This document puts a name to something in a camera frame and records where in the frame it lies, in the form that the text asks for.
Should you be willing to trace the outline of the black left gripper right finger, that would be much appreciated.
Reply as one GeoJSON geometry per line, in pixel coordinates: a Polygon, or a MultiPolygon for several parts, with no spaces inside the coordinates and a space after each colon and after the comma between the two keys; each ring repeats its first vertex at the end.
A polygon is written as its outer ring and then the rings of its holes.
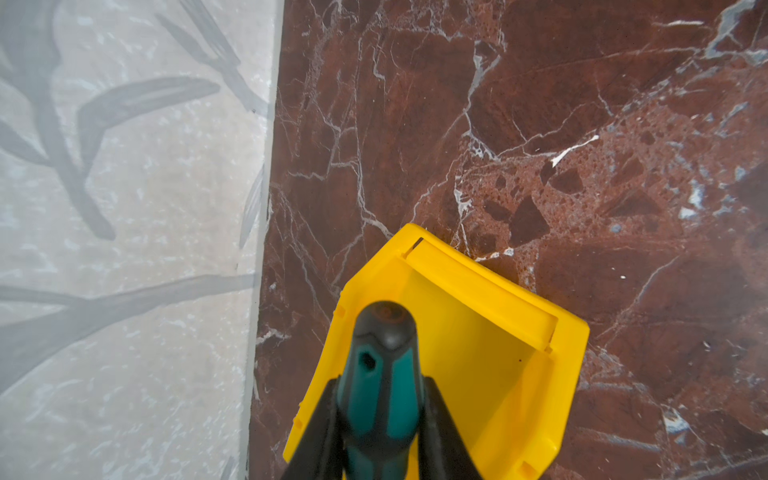
{"type": "Polygon", "coordinates": [[[423,377],[425,401],[418,433],[421,480],[481,479],[435,380],[423,377]]]}

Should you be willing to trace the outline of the green black screwdriver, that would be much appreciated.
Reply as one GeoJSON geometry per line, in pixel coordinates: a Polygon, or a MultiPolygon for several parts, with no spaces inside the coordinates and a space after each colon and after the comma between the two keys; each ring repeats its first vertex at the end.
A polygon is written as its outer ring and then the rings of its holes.
{"type": "Polygon", "coordinates": [[[336,405],[348,479],[403,479],[424,407],[417,327],[393,301],[356,318],[336,405]]]}

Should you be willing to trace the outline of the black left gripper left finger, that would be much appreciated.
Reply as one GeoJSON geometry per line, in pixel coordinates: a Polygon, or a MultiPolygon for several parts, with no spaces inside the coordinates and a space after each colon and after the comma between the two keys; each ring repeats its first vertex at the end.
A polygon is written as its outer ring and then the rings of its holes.
{"type": "Polygon", "coordinates": [[[283,480],[339,480],[343,477],[344,451],[336,403],[337,384],[337,379],[326,384],[282,475],[283,480]]]}

